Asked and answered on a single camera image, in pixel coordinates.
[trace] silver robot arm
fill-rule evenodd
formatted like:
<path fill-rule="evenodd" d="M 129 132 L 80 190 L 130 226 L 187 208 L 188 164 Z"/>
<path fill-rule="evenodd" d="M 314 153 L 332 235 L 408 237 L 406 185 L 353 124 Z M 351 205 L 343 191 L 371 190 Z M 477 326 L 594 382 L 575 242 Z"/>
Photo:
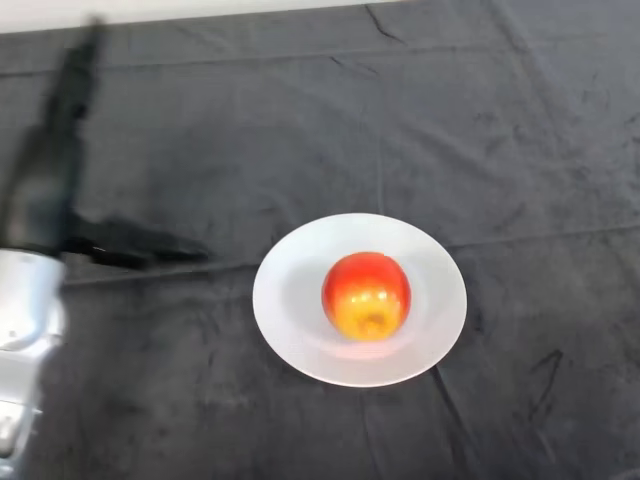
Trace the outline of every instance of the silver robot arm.
<path fill-rule="evenodd" d="M 42 367 L 64 334 L 62 254 L 134 269 L 209 258 L 198 242 L 118 218 L 92 223 L 74 211 L 84 164 L 79 129 L 102 30 L 94 23 L 66 53 L 42 120 L 25 135 L 0 196 L 0 479 L 13 478 L 24 456 Z"/>
<path fill-rule="evenodd" d="M 0 479 L 14 478 L 40 414 L 40 372 L 65 330 L 64 272 L 54 258 L 0 250 Z"/>

